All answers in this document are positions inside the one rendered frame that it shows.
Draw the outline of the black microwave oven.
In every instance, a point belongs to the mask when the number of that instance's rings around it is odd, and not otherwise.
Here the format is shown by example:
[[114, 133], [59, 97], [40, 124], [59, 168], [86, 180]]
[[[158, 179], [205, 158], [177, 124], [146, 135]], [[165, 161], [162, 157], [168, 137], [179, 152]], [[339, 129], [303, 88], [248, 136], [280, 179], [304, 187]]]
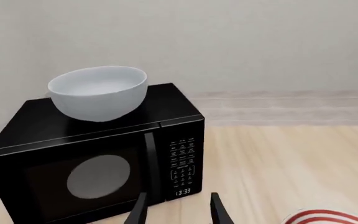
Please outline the black microwave oven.
[[172, 83], [95, 123], [27, 100], [0, 132], [0, 199], [14, 224], [87, 224], [202, 189], [204, 116]]

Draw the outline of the white plate with red rings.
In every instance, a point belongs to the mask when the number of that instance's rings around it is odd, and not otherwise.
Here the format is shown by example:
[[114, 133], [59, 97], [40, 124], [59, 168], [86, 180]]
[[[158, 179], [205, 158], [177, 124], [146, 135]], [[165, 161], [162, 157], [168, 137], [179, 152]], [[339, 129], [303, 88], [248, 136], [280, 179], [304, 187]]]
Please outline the white plate with red rings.
[[327, 209], [299, 210], [281, 224], [358, 224], [358, 216]]

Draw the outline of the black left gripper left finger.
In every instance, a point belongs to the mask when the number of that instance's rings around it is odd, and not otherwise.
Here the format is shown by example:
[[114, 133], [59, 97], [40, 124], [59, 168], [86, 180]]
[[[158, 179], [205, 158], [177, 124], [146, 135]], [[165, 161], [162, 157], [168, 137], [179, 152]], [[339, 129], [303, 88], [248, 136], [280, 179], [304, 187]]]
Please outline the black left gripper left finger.
[[141, 192], [131, 210], [129, 216], [125, 220], [125, 224], [145, 224], [147, 218], [148, 201], [147, 193]]

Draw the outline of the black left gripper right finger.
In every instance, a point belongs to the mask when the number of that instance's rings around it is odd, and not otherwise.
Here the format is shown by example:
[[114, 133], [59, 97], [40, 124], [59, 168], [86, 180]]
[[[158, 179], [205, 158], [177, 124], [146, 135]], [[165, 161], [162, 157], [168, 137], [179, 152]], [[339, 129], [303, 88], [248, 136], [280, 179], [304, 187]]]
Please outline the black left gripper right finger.
[[211, 193], [210, 212], [212, 224], [234, 224], [217, 192]]

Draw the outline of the white bowl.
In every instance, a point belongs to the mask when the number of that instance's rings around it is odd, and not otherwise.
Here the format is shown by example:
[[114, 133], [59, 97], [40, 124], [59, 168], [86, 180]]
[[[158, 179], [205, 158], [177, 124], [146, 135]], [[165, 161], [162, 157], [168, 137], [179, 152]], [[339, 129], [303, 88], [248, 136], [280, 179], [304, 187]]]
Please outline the white bowl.
[[48, 85], [55, 107], [81, 121], [118, 119], [142, 104], [147, 74], [138, 68], [104, 66], [83, 68], [60, 75]]

